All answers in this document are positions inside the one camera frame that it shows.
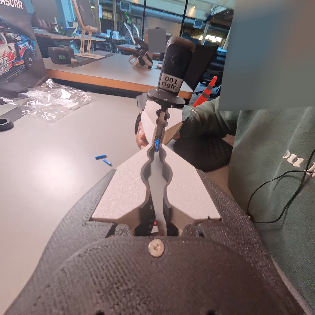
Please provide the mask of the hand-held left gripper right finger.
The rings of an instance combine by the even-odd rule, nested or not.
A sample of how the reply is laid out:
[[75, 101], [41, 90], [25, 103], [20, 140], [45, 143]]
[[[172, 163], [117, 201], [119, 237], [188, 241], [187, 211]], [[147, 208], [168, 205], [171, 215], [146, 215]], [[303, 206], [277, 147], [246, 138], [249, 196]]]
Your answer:
[[167, 236], [178, 236], [187, 225], [197, 225], [208, 220], [219, 221], [221, 216], [209, 190], [194, 166], [161, 144], [159, 157], [163, 189], [163, 215]]

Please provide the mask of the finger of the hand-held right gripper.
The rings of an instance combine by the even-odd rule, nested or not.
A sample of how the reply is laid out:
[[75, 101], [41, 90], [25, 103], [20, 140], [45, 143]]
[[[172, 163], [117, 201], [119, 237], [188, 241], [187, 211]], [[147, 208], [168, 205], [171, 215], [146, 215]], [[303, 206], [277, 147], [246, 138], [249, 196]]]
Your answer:
[[167, 145], [178, 134], [182, 124], [182, 110], [167, 109], [161, 143]]
[[141, 113], [141, 123], [144, 134], [149, 144], [152, 144], [156, 138], [158, 113], [161, 106], [154, 101], [146, 101], [145, 109]]

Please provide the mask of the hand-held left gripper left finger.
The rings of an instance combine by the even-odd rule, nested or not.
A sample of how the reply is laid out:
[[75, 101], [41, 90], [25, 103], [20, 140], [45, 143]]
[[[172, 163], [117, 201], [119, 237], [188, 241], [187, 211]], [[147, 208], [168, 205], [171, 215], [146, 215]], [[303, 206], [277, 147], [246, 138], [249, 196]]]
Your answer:
[[92, 220], [125, 224], [131, 232], [141, 236], [141, 209], [152, 200], [149, 187], [153, 145], [147, 145], [115, 169]]

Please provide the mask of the black lego frame assembly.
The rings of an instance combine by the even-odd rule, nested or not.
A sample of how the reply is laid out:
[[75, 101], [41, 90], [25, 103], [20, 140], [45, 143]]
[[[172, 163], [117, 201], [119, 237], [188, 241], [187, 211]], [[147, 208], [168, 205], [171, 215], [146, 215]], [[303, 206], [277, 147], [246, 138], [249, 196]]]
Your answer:
[[150, 236], [156, 225], [156, 214], [152, 200], [141, 209], [141, 236]]

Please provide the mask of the person's right forearm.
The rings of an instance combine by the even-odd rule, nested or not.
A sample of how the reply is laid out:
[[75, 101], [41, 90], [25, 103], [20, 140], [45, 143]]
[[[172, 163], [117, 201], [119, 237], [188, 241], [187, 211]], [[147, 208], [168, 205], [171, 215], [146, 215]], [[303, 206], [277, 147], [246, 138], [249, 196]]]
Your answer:
[[179, 138], [202, 135], [235, 136], [240, 111], [219, 111], [220, 97], [193, 107], [184, 105]]

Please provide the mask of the black lego set box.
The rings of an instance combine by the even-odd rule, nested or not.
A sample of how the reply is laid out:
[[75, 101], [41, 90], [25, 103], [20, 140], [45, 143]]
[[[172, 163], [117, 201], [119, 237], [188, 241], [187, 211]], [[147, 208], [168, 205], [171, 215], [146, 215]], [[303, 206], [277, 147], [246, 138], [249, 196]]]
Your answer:
[[16, 97], [47, 79], [24, 1], [0, 1], [0, 96]]

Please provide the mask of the person's right hand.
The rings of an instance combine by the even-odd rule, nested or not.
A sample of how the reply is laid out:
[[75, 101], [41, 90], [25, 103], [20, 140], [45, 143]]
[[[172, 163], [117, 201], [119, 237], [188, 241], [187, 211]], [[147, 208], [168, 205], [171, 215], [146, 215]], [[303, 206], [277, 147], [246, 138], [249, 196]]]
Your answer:
[[136, 119], [135, 123], [135, 135], [136, 135], [136, 144], [140, 149], [143, 149], [148, 145], [148, 141], [144, 132], [143, 125], [141, 123], [141, 115]]

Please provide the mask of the black office chair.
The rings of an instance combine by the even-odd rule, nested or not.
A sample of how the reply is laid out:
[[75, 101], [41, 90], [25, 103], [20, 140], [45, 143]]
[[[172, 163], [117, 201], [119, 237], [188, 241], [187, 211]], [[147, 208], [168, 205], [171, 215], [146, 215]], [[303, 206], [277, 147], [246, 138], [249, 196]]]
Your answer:
[[218, 47], [219, 46], [214, 43], [210, 45], [196, 45], [191, 62], [184, 76], [185, 83], [192, 91], [195, 90], [205, 71], [214, 60]]

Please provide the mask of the black white tabletop device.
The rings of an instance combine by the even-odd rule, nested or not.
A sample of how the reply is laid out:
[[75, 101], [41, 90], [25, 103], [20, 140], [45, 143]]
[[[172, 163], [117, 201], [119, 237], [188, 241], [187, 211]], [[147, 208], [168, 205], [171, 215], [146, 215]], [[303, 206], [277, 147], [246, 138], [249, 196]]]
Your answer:
[[140, 48], [129, 57], [128, 62], [134, 60], [132, 63], [134, 68], [140, 66], [141, 68], [152, 69], [153, 61], [148, 55], [149, 45], [138, 37], [135, 37], [134, 40], [137, 45], [140, 45]]

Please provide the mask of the orange traffic cone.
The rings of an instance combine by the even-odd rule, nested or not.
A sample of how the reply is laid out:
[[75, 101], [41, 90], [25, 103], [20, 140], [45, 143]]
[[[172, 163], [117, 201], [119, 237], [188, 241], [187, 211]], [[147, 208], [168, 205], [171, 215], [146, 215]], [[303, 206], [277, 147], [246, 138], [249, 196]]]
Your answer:
[[217, 81], [217, 76], [214, 76], [212, 78], [212, 80], [210, 81], [210, 83], [208, 84], [208, 86], [204, 89], [204, 91], [202, 92], [202, 94], [198, 97], [198, 99], [195, 101], [195, 103], [193, 104], [193, 107], [196, 107], [204, 102], [206, 102], [209, 97], [210, 97], [210, 94], [212, 92], [212, 89], [215, 85]]

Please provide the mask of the wooden side table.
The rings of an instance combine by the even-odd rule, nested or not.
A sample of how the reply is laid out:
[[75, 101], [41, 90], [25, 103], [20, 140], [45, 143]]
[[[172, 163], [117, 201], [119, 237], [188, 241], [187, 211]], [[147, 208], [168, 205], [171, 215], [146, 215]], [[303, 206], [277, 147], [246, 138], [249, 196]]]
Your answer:
[[160, 69], [134, 68], [129, 57], [113, 54], [78, 67], [54, 64], [44, 58], [47, 76], [54, 82], [99, 94], [135, 98], [157, 88]]

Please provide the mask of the clear plastic bag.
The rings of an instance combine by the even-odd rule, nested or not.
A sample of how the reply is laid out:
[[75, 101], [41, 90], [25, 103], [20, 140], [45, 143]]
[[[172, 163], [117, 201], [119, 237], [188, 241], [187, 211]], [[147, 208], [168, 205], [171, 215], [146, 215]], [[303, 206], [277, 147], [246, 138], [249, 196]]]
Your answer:
[[17, 104], [23, 115], [52, 123], [90, 104], [93, 98], [92, 92], [60, 85], [49, 79], [41, 86], [20, 93]]

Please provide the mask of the black device green lights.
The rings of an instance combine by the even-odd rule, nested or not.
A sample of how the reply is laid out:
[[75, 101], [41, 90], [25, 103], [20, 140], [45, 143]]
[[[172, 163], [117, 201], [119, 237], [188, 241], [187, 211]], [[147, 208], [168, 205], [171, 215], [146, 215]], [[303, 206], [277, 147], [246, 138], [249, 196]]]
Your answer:
[[74, 50], [69, 46], [48, 47], [48, 55], [54, 64], [68, 65], [75, 60]]

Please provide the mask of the black wired earphones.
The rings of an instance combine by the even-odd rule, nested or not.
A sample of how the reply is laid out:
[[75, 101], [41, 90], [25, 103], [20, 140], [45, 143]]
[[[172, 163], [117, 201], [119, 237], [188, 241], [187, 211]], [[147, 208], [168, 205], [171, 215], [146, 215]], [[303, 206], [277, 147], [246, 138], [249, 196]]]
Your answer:
[[[305, 183], [306, 183], [306, 175], [307, 174], [310, 174], [310, 175], [313, 175], [314, 174], [314, 171], [311, 171], [310, 170], [310, 164], [311, 164], [311, 161], [314, 157], [314, 154], [315, 154], [315, 149], [313, 149], [313, 151], [311, 152], [310, 156], [309, 156], [309, 159], [307, 161], [307, 164], [306, 164], [306, 168], [305, 170], [291, 170], [291, 171], [286, 171], [285, 173], [281, 174], [280, 176], [278, 177], [275, 177], [269, 181], [266, 181], [264, 183], [262, 183], [259, 187], [257, 187], [254, 192], [250, 195], [250, 198], [248, 200], [248, 203], [247, 203], [247, 207], [246, 207], [246, 215], [248, 216], [248, 218], [253, 222], [253, 223], [256, 223], [256, 224], [267, 224], [267, 225], [270, 225], [270, 224], [275, 224], [275, 223], [278, 223], [278, 222], [282, 222], [282, 225], [285, 223], [285, 220], [286, 220], [286, 216], [288, 214], [288, 211], [289, 211], [289, 208], [290, 206], [292, 205], [292, 203], [294, 202], [294, 200], [296, 199], [296, 197], [301, 193], [303, 187], [305, 186]], [[249, 211], [249, 207], [250, 207], [250, 203], [251, 203], [251, 200], [252, 198], [254, 197], [254, 195], [262, 188], [264, 187], [265, 185], [273, 182], [273, 181], [276, 181], [276, 180], [279, 180], [279, 179], [282, 179], [284, 177], [286, 177], [288, 174], [290, 173], [303, 173], [302, 175], [302, 178], [301, 178], [301, 181], [298, 185], [298, 188], [297, 190], [294, 192], [294, 194], [292, 195], [292, 197], [289, 199], [289, 201], [285, 204], [285, 206], [283, 207], [280, 215], [272, 220], [272, 221], [257, 221], [254, 216], [250, 213]]]

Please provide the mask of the white frame stand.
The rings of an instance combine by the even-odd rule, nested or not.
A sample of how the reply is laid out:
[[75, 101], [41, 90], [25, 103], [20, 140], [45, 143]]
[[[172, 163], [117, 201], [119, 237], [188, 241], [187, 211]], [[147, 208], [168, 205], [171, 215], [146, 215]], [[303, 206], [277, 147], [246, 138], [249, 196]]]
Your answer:
[[81, 26], [80, 53], [76, 57], [84, 57], [94, 60], [104, 56], [91, 53], [92, 35], [98, 32], [95, 15], [93, 14], [89, 0], [72, 0], [73, 9]]

